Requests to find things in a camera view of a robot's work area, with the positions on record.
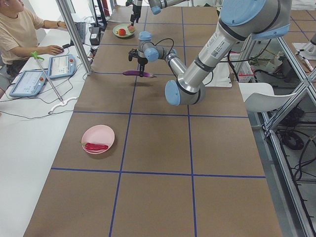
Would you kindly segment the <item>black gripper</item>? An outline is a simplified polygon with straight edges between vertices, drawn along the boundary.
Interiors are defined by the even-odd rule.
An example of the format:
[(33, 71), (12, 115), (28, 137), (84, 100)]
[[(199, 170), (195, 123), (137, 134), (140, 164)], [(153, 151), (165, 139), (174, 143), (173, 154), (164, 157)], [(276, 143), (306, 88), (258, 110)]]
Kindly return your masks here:
[(142, 0), (133, 0), (133, 14), (130, 17), (131, 26), (138, 23), (141, 16)]
[(139, 63), (139, 76), (144, 76), (145, 65), (148, 63), (148, 59), (146, 58), (144, 52), (138, 50), (138, 63)]

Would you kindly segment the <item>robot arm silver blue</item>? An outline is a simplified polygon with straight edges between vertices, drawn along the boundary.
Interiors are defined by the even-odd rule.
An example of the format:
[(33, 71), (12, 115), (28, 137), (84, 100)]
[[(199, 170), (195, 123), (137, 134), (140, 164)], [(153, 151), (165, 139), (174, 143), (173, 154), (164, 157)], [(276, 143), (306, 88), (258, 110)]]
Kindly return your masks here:
[[(157, 15), (161, 12), (162, 9), (167, 8), (169, 6), (174, 6), (179, 3), (184, 2), (183, 0), (149, 0), (149, 6), (154, 15)], [(125, 2), (125, 6), (132, 5), (133, 13), (130, 16), (130, 22), (133, 26), (134, 23), (138, 23), (141, 17), (142, 10), (142, 0), (127, 0)]]
[(154, 45), (151, 34), (141, 32), (137, 49), (129, 57), (146, 63), (166, 61), (176, 76), (165, 86), (165, 98), (174, 106), (193, 105), (205, 96), (203, 80), (228, 55), (236, 42), (248, 37), (267, 40), (284, 36), (289, 31), (290, 0), (225, 0), (216, 30), (195, 60), (186, 67), (172, 48)]

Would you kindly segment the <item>person right hand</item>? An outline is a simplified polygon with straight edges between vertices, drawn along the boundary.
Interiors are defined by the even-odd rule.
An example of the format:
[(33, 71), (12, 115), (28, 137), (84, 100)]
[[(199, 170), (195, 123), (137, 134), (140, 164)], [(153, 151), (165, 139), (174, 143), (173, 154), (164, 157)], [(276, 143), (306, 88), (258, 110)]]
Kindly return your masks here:
[(47, 53), (50, 55), (58, 55), (64, 52), (64, 48), (57, 45), (49, 45), (47, 47)]

